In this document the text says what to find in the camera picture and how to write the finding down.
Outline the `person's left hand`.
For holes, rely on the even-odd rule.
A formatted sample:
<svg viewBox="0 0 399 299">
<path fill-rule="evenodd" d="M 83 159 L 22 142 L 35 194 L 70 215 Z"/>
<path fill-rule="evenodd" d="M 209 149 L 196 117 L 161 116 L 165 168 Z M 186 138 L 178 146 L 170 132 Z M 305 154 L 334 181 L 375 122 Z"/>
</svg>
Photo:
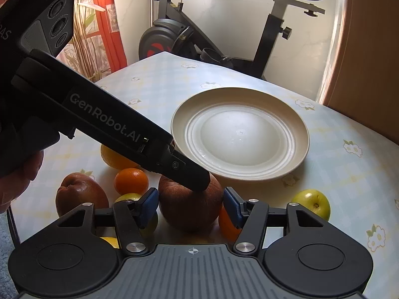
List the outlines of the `person's left hand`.
<svg viewBox="0 0 399 299">
<path fill-rule="evenodd" d="M 36 178 L 43 158 L 43 150 L 36 152 L 21 169 L 1 178 L 1 213 L 4 213 L 11 202 L 18 198 Z"/>
</svg>

